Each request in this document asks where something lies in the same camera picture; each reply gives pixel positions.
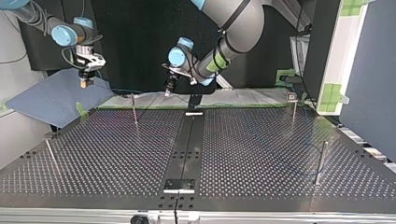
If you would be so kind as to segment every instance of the wire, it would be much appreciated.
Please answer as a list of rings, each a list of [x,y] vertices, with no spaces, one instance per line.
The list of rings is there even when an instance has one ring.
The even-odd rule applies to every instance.
[[[9,18],[9,16],[6,14],[6,12],[4,11],[0,11],[1,14],[3,15],[4,18],[6,18],[6,20],[8,20],[9,24],[18,32],[20,33],[21,30],[18,29],[18,27],[14,24],[14,22],[11,21],[11,19]]]
[[[67,51],[68,49],[71,50],[71,48],[65,48],[65,49],[62,49],[62,51],[61,51],[61,54],[62,54],[62,57],[64,57],[64,60],[65,60],[68,64],[72,65],[74,68],[77,68],[77,69],[79,69],[79,70],[85,69],[85,67],[81,67],[81,66],[75,65],[74,63],[70,62],[69,59],[66,58],[66,56],[64,55],[64,52]]]
[[[179,46],[176,46],[176,48],[178,48],[178,49],[180,49],[181,51],[183,51],[184,55],[188,55],[188,54],[186,53],[186,51],[185,51],[183,48],[181,48],[181,47],[179,47]],[[187,58],[187,63],[189,64],[189,74],[192,76],[192,70],[194,70],[194,72],[195,72],[199,77],[204,78],[204,79],[207,79],[207,77],[202,76],[201,73],[196,69],[194,63],[191,63],[190,58],[189,58],[189,57],[186,57],[186,58]]]
[[[178,197],[180,193],[177,195],[176,203],[175,203],[175,210],[174,210],[174,215],[175,215],[175,224],[178,224],[178,216],[177,216],[177,206],[178,206]]]
[[[102,38],[103,38],[103,35],[97,35],[97,36],[94,37],[92,40],[85,41],[83,44],[84,44],[84,45],[92,45],[92,44],[94,44],[95,42],[101,40]]]
[[[302,17],[302,14],[303,14],[303,6],[304,6],[304,4],[301,5],[301,7],[300,7],[300,12],[299,12],[299,14],[298,14],[297,28],[296,28],[296,29],[297,29],[297,32],[298,32],[298,29],[299,29],[299,27],[300,27],[300,21],[301,21],[301,17]],[[311,96],[311,94],[309,93],[309,90],[308,90],[308,88],[306,87],[306,84],[305,84],[305,80],[304,80],[304,71],[301,69],[300,62],[299,62],[299,60],[298,60],[298,57],[299,57],[300,53],[299,53],[299,51],[298,51],[298,44],[297,44],[297,41],[298,41],[298,38],[297,38],[297,35],[296,35],[296,36],[295,36],[295,44],[296,44],[297,64],[298,64],[298,69],[299,69],[299,71],[300,71],[299,77],[301,77],[301,80],[303,81],[303,86],[304,86],[304,89],[305,89],[305,91],[306,91],[306,94],[308,95],[309,100],[312,102],[312,105],[314,106],[315,110],[318,110],[318,106],[315,105],[314,100],[312,99],[312,96]]]
[[[259,136],[257,136],[257,134],[255,134],[254,132],[251,132],[251,135],[254,136],[256,138],[256,140],[260,143],[262,143],[264,148],[269,148],[267,147],[266,142]],[[309,148],[314,148],[318,154],[320,155],[322,153],[322,151],[315,145],[311,144],[311,143],[305,143],[304,146],[308,146]],[[297,173],[299,175],[306,175],[306,176],[313,176],[313,175],[318,175],[320,174],[323,169],[324,169],[324,165],[320,168],[319,171],[315,171],[314,173],[306,173],[301,171],[300,169],[294,167],[293,165],[290,165],[288,162],[284,161],[281,157],[277,156],[275,153],[273,153],[272,150],[267,150],[274,158],[276,158],[284,167],[288,168],[289,170],[292,170],[294,173]]]
[[[99,75],[99,78],[103,79],[102,73],[99,70],[96,70],[95,72]]]
[[[81,17],[84,17],[85,14],[85,0],[82,0],[82,11],[81,11]]]
[[[23,56],[22,57],[20,57],[19,59],[17,59],[17,60],[13,60],[13,61],[9,61],[9,62],[2,62],[2,63],[0,63],[0,64],[6,64],[6,63],[17,63],[17,62],[20,62],[20,61],[22,61],[25,57],[27,56],[27,51],[23,54]]]
[[[44,36],[47,35],[49,30],[49,21],[48,21],[48,13],[46,9],[43,9],[37,2],[34,0],[30,0],[29,4],[32,6],[33,16],[29,21],[24,21],[21,18],[20,21],[30,25],[30,26],[37,26],[43,24],[43,33]]]

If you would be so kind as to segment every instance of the vertical metal rod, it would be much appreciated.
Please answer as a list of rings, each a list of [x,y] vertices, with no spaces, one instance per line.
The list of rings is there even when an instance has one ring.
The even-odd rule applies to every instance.
[[[134,109],[134,123],[137,124],[136,107],[134,104],[134,94],[132,93],[131,96],[132,96],[132,108]]]
[[[324,141],[323,145],[322,145],[322,151],[320,153],[320,161],[319,161],[319,165],[318,165],[318,171],[317,171],[317,175],[315,177],[315,181],[314,184],[318,185],[320,178],[321,178],[321,173],[323,171],[323,166],[324,166],[324,159],[326,157],[326,151],[327,151],[327,147],[329,145],[328,141]]]
[[[50,146],[50,140],[46,140],[46,143],[47,143],[47,147],[49,149],[49,153],[50,153],[52,159],[56,161],[55,155],[53,154],[53,151],[52,151],[52,147]]]
[[[296,119],[297,103],[298,103],[297,101],[294,103],[293,121]]]

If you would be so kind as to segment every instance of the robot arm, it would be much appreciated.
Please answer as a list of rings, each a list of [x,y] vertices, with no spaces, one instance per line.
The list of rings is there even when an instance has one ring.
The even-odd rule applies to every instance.
[[[168,55],[170,71],[166,92],[172,92],[179,76],[187,76],[192,84],[209,85],[215,75],[240,54],[249,52],[259,41],[264,26],[260,0],[191,0],[220,27],[215,48],[203,60],[191,54],[193,42],[181,37]]]
[[[76,17],[74,24],[68,24],[48,14],[33,0],[0,0],[0,10],[10,11],[20,21],[43,31],[44,35],[51,35],[62,47],[76,46],[74,58],[77,64],[72,65],[79,70],[82,88],[91,85],[96,71],[106,64],[101,55],[94,53],[93,43],[101,36],[94,35],[91,20]]]

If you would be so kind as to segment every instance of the metal table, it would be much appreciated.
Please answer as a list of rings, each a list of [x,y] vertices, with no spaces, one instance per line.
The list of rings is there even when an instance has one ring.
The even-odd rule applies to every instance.
[[[20,213],[130,218],[175,210],[186,219],[298,214],[312,222],[353,213],[396,222],[396,175],[310,109],[298,108],[295,120],[292,113],[140,110],[136,125],[131,110],[94,111],[49,141],[51,150],[43,143],[0,171],[0,222]],[[315,186],[323,141],[329,146]],[[193,180],[194,193],[165,194],[169,179]]]

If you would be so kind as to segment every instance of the blue joint cap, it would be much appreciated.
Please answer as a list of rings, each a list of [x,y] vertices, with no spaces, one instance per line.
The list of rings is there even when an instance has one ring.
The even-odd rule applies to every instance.
[[[30,0],[0,0],[0,10],[15,10],[26,6]]]
[[[93,22],[92,20],[84,17],[75,17],[74,18],[74,24],[82,25],[88,28],[93,29]]]
[[[210,83],[212,83],[213,80],[215,80],[215,74],[210,76],[208,79],[202,81],[201,84],[204,86],[208,86],[208,85],[210,85]]]
[[[177,41],[178,44],[186,46],[189,49],[193,49],[194,48],[194,42],[192,42],[192,40],[186,38],[186,37],[181,37],[178,39]]]
[[[60,46],[67,47],[77,44],[78,36],[76,32],[66,25],[56,26],[52,29],[51,35],[52,39]]]
[[[180,67],[186,62],[186,55],[180,48],[172,48],[168,55],[169,63],[174,67]]]
[[[191,0],[191,1],[195,4],[196,7],[198,7],[198,9],[202,11],[206,0]]]

